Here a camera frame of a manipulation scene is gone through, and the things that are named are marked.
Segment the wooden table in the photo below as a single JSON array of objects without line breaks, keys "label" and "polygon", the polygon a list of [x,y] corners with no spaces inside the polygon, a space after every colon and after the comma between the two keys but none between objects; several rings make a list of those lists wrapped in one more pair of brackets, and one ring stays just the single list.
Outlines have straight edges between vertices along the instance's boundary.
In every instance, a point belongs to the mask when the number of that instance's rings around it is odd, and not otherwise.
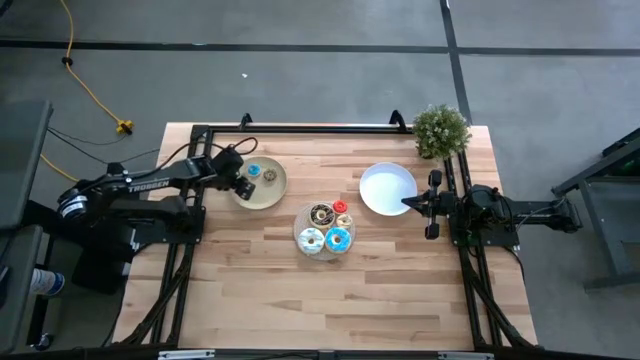
[{"label": "wooden table", "polygon": [[[189,141],[192,125],[167,125],[158,162]],[[472,180],[500,187],[488,128],[473,126],[471,132]],[[440,238],[427,241],[426,220],[418,213],[377,215],[358,193],[360,176],[377,162],[404,166],[422,192],[431,169],[444,172],[441,161],[419,158],[407,135],[254,135],[260,144],[250,156],[281,162],[287,193],[269,209],[250,211],[228,192],[206,192],[206,229],[194,256],[180,347],[472,349],[459,257],[444,219]],[[246,136],[221,133],[215,142],[226,145]],[[459,177],[457,184],[462,187]],[[175,193],[156,191],[151,198]],[[311,202],[335,199],[349,204],[356,240],[337,261],[309,259],[293,239],[296,213]],[[134,259],[114,341],[126,337],[156,300],[166,252],[167,246],[153,245]],[[487,248],[487,260],[496,301],[535,343],[517,262],[501,248]]]}]

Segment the white sticker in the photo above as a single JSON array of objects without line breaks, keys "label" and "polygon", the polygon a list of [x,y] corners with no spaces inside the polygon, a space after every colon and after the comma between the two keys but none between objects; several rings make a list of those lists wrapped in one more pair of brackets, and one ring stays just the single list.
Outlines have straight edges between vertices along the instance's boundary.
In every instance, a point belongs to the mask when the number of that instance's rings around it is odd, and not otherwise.
[{"label": "white sticker", "polygon": [[76,196],[69,202],[69,204],[73,204],[74,202],[78,201],[87,201],[87,197],[82,195]]},{"label": "white sticker", "polygon": [[67,214],[72,212],[73,210],[82,209],[83,207],[84,205],[82,205],[82,203],[69,205],[66,208],[64,208],[64,210],[62,210],[62,217],[66,217]]}]

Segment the tan plate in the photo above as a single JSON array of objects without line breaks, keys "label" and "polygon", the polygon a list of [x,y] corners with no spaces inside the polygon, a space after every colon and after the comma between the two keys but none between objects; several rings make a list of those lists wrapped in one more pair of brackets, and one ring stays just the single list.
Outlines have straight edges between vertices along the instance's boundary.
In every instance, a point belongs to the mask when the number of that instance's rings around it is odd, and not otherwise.
[{"label": "tan plate", "polygon": [[[257,177],[251,177],[247,173],[247,168],[251,164],[258,164],[262,169],[261,173]],[[273,169],[278,176],[275,180],[269,182],[265,180],[263,174],[267,169]],[[234,192],[231,192],[233,199],[240,204],[240,206],[250,210],[266,209],[269,206],[275,205],[284,196],[287,190],[287,172],[284,167],[272,158],[265,156],[256,156],[250,159],[245,159],[244,165],[240,168],[240,174],[244,175],[256,185],[256,189],[251,195],[249,201],[242,200]]]}]

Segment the red object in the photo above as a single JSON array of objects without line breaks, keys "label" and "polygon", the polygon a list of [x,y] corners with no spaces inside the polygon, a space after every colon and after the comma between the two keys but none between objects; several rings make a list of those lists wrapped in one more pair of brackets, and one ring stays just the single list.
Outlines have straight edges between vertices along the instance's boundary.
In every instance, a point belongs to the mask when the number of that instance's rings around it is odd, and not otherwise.
[{"label": "red object", "polygon": [[338,214],[346,213],[347,203],[342,200],[336,200],[336,202],[333,203],[333,211],[337,212]]}]

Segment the black clamp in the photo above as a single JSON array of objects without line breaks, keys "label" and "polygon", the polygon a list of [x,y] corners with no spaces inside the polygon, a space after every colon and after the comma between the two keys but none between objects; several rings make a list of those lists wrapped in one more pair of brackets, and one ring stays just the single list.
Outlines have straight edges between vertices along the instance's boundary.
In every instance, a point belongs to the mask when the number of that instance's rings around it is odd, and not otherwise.
[{"label": "black clamp", "polygon": [[73,65],[73,59],[68,56],[65,56],[62,58],[62,63],[71,67]]},{"label": "black clamp", "polygon": [[398,131],[400,131],[402,133],[408,132],[407,131],[407,124],[405,124],[404,118],[402,117],[402,115],[400,114],[400,112],[398,110],[393,110],[393,112],[391,113],[391,118],[389,119],[389,124],[391,124],[391,125],[398,124]]},{"label": "black clamp", "polygon": [[253,122],[251,115],[249,115],[249,113],[244,114],[242,120],[240,120],[240,131],[244,131],[247,127],[247,124],[250,122]]}]

